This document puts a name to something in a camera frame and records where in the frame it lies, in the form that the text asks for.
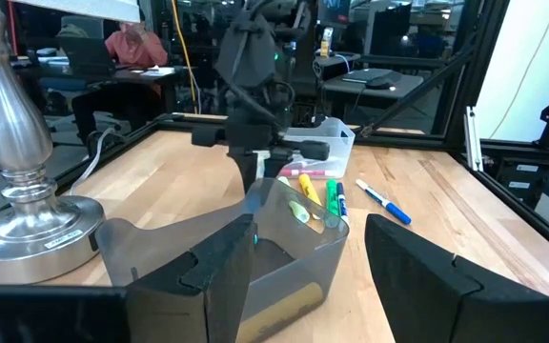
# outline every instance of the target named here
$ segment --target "clear plastic bin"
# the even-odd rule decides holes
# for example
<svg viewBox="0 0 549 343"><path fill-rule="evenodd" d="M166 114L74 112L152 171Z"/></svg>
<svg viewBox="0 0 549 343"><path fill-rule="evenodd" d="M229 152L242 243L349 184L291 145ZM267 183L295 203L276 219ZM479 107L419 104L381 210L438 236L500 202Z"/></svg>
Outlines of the clear plastic bin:
<svg viewBox="0 0 549 343"><path fill-rule="evenodd" d="M301 223L291 200L321 219ZM236 342L262 341L325 301L349 234L344 221L304 195L275 179L260 179L228 208L155 230L111 219L96 240L113 285L127 286L244 213L254 214L257 240Z"/></svg>
<svg viewBox="0 0 549 343"><path fill-rule="evenodd" d="M327 118L317 128L289 128L285 140L301 142L313 140L330 145L330 157L326 161L294 156L294 162L283 168L279 175L299 177L303 172L312 178L340 178L347 170L349 156L355 142L355 134L340 119Z"/></svg>

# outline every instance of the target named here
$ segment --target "laptop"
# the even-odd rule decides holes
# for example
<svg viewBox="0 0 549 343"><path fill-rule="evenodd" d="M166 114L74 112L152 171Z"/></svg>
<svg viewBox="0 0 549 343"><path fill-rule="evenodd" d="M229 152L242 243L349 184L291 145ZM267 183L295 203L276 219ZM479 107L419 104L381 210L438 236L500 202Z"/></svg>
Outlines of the laptop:
<svg viewBox="0 0 549 343"><path fill-rule="evenodd" d="M113 62L102 39L59 37L58 42L69 58L73 72L111 75L128 67Z"/></svg>
<svg viewBox="0 0 549 343"><path fill-rule="evenodd" d="M342 81L346 82L355 82L365 84L370 80L373 80L377 77L389 77L393 82L399 81L401 75L398 72L382 69L364 69L361 71L350 71L342 76Z"/></svg>

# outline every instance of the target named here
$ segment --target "white wall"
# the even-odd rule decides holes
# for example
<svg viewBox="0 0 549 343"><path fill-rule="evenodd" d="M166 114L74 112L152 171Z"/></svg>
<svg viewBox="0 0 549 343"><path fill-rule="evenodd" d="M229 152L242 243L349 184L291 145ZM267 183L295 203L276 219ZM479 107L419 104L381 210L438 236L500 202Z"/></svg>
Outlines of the white wall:
<svg viewBox="0 0 549 343"><path fill-rule="evenodd" d="M540 137L545 123L539 115L549 105L548 22L549 0L510 1L477 103L481 138Z"/></svg>

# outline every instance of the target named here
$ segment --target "person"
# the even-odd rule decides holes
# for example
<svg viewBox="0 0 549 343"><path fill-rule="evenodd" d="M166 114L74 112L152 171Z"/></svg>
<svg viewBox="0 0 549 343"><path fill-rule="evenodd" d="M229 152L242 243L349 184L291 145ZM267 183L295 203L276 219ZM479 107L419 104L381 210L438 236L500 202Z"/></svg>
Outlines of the person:
<svg viewBox="0 0 549 343"><path fill-rule="evenodd" d="M122 65L139 68L162 66L167 53L157 35L145 29L145 15L140 11L141 22L120 23L120 30L105 41L110 55ZM85 145L96 131L95 111L111 112L129 120L133 131L146 125L162 112L159 94L146 85L112 84L73 98L71 101L78 136Z"/></svg>

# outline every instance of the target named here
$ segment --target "mouse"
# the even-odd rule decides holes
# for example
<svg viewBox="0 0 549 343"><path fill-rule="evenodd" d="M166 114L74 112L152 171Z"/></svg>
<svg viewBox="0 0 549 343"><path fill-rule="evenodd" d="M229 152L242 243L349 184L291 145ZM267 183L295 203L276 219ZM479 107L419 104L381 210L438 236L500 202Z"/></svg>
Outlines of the mouse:
<svg viewBox="0 0 549 343"><path fill-rule="evenodd" d="M394 83L387 77L375 77L366 82L368 90L388 90L394 86Z"/></svg>

